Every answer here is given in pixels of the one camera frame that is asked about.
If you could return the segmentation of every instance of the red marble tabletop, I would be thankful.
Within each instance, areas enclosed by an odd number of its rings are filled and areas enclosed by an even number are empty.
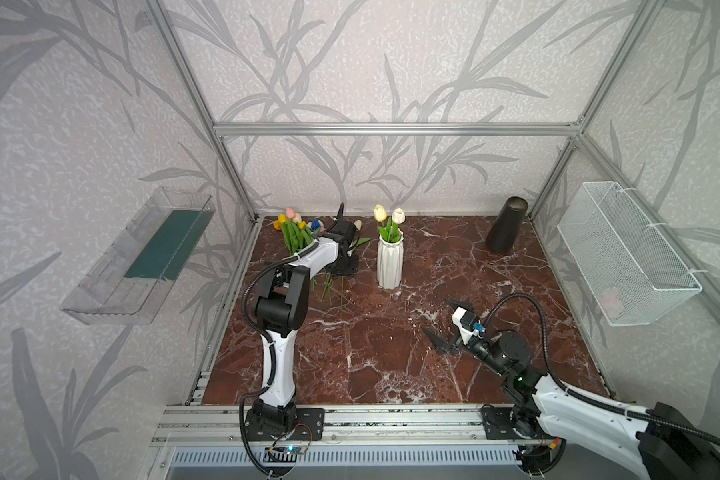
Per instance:
[[[404,231],[402,284],[382,290],[376,281],[377,223],[361,218],[360,271],[332,286],[332,305],[320,301],[325,275],[317,275],[309,314],[296,338],[296,401],[318,403],[486,402],[503,403],[501,378],[469,354],[439,355],[422,331],[430,327],[450,339],[451,311],[443,298],[470,300],[483,316],[503,295],[536,297],[548,318],[553,368],[564,381],[606,395],[565,298],[526,222],[507,255],[494,254],[484,238],[492,216],[408,216]],[[287,256],[282,234],[266,219],[253,251],[246,284],[265,261]],[[511,300],[488,328],[518,330],[535,347],[543,369],[539,325],[533,306]],[[231,405],[262,382],[260,337],[232,314],[213,367],[204,404]]]

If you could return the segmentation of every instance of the leaf print wallpaper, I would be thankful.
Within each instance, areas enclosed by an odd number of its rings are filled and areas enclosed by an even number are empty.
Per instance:
[[[215,121],[576,121],[638,2],[166,0]],[[598,18],[587,15],[605,10]],[[227,137],[261,212],[496,214],[564,138]],[[277,177],[272,172],[282,172]],[[293,181],[278,182],[275,179]]]
[[[666,2],[586,134],[720,284],[720,1]],[[720,325],[698,298],[648,326],[604,321],[555,226],[582,181],[577,154],[537,218],[569,304],[619,398],[671,400],[720,436]]]
[[[139,2],[0,1],[0,478],[132,478],[250,228]],[[154,189],[217,212],[155,320],[59,310]]]

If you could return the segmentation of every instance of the white ceramic vase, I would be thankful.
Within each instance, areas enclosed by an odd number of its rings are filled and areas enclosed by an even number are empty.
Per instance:
[[[400,241],[396,244],[385,242],[378,238],[378,259],[376,265],[376,278],[381,288],[397,288],[403,275],[403,232],[400,232]]]

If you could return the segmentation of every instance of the green mat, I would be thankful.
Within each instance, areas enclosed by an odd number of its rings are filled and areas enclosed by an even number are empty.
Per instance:
[[[175,281],[212,216],[211,211],[171,212],[125,273],[125,277]]]

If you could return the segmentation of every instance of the gray floor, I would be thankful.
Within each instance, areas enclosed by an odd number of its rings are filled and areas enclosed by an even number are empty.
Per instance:
[[[172,468],[167,480],[260,480],[264,475],[250,468]],[[547,480],[636,480],[623,467],[607,458],[598,456],[583,447],[568,445],[563,458],[552,471],[545,475]],[[301,467],[295,468],[288,480],[311,480],[314,478],[335,478],[337,480],[439,480],[441,478],[491,478],[491,480],[522,480],[528,474],[516,467]]]

